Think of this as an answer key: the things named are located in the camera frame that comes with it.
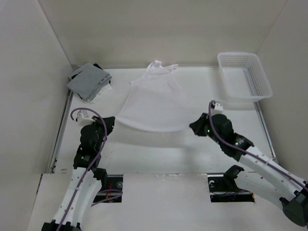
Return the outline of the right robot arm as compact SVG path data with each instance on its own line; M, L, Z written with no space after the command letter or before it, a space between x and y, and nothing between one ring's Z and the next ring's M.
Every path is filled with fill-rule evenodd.
M233 165L225 172L223 185L228 190L241 188L270 201L294 224L308 224L308 182L290 173L264 155L249 139L234 132L232 122L223 114L203 113L189 127L199 137L209 137L222 152L252 169L256 175Z

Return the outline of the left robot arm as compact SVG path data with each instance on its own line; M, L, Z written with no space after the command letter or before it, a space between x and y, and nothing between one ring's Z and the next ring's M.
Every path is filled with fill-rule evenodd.
M101 147L113 131L115 117L100 120L93 116L86 121L88 124L80 131L69 186L52 221L43 224L43 231L82 231L97 193L108 186L106 169L98 165Z

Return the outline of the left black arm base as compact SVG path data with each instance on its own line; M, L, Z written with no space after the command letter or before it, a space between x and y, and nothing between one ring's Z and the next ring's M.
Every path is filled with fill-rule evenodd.
M123 191L123 175L109 175L106 169L98 168L94 177L102 182L93 203L121 203Z

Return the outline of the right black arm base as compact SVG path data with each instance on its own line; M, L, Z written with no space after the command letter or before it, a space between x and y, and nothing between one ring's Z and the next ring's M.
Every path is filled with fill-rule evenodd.
M255 202L254 194L248 190L238 188L235 180L244 169L233 165L224 173L210 173L207 175L210 201L212 203Z

